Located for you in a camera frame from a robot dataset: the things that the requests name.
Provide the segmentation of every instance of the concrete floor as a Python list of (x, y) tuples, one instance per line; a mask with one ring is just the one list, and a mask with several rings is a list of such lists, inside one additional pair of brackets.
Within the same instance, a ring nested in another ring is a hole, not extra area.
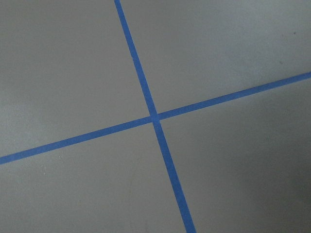
[[(158, 113), (311, 71), (310, 1), (121, 3)], [(5, 0), (0, 29), (2, 232), (185, 233), (114, 2)], [(161, 120), (196, 232), (311, 231), (305, 77)]]

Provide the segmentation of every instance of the gray floor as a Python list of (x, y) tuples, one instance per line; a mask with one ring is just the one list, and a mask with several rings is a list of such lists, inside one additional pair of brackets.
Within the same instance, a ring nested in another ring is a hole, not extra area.
[[(121, 1), (159, 113), (311, 71), (311, 2)], [(0, 156), (149, 115), (115, 4), (5, 0)], [(162, 120), (198, 233), (311, 231), (311, 79)], [(186, 232), (152, 124), (0, 165), (14, 233)]]

